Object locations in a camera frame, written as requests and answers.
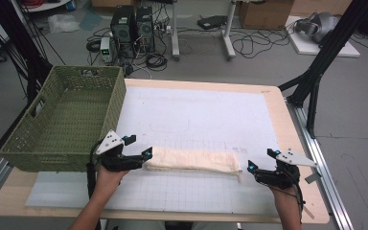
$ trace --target beige cloth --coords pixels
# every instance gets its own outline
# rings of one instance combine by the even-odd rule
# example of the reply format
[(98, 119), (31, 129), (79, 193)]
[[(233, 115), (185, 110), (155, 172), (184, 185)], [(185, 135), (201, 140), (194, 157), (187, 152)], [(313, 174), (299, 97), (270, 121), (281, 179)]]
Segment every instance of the beige cloth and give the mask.
[(177, 169), (238, 174), (240, 170), (233, 152), (153, 147), (152, 154), (146, 166), (153, 171)]

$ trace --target cardboard box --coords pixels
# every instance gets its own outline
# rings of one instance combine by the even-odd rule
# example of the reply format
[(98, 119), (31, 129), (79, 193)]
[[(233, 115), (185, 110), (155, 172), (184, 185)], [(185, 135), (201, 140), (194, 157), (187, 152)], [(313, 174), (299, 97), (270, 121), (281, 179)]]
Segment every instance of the cardboard box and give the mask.
[(294, 0), (242, 3), (239, 19), (245, 29), (283, 30)]
[(97, 9), (115, 9), (116, 6), (136, 6), (136, 0), (92, 0), (92, 7)]
[(295, 0), (291, 15), (310, 16), (313, 12), (330, 12), (342, 15), (352, 0)]

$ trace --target white table leg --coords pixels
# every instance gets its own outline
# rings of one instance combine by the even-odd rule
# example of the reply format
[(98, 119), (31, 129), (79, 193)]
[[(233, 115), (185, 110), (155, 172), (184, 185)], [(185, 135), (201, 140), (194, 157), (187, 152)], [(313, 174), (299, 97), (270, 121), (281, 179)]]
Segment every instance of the white table leg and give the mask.
[(174, 60), (180, 59), (177, 32), (177, 0), (172, 0), (172, 57)]
[(226, 29), (222, 30), (223, 41), (224, 41), (226, 50), (228, 51), (228, 60), (236, 56), (235, 50), (232, 46), (232, 41), (229, 38), (229, 33), (231, 31), (232, 19), (234, 18), (235, 8), (236, 8), (236, 1), (231, 0), (231, 3), (229, 5), (228, 20), (226, 22)]

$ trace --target wicker tray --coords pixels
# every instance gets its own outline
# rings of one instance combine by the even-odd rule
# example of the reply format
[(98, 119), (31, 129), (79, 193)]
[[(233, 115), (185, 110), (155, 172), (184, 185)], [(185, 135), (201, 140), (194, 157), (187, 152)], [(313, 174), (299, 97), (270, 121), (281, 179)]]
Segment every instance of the wicker tray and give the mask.
[(119, 67), (53, 67), (0, 156), (26, 172), (86, 171), (92, 146), (116, 128), (126, 91)]

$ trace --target concrete floor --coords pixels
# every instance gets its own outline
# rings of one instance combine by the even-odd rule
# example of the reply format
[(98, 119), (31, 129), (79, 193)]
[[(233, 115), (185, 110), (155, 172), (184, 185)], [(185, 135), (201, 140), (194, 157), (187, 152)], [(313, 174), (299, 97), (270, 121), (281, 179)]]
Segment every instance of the concrete floor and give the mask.
[[(55, 10), (45, 13), (68, 12)], [(86, 20), (87, 11), (74, 11), (72, 14), (82, 21)], [(234, 23), (237, 27), (239, 22), (235, 20)], [(109, 20), (101, 19), (92, 30), (47, 34), (47, 38), (68, 65), (86, 65), (86, 39), (108, 25)], [(151, 72), (153, 79), (280, 85), (304, 73), (315, 58), (297, 55), (289, 44), (274, 46), (253, 59), (237, 55), (228, 62), (222, 40), (217, 35), (189, 33), (180, 39), (186, 40), (180, 42), (183, 47), (184, 43), (188, 44), (184, 48), (187, 52), (183, 52), (187, 55), (174, 61), (169, 47), (166, 54), (168, 67), (162, 72)], [(351, 42), (360, 52), (360, 58), (338, 57), (326, 72), (319, 91), (315, 132), (354, 228), (368, 229), (368, 49)], [(368, 45), (367, 40), (360, 42)], [(60, 64), (45, 46), (50, 62)], [(149, 74), (139, 70), (132, 77), (148, 79)], [(292, 90), (287, 90), (284, 96), (291, 93)], [(12, 63), (0, 62), (0, 137), (25, 104)], [(0, 218), (0, 229), (64, 229), (71, 221), (69, 218)], [(281, 226), (246, 223), (243, 228), (281, 229)], [(337, 225), (331, 218), (326, 225), (305, 224), (303, 228), (337, 229)]]

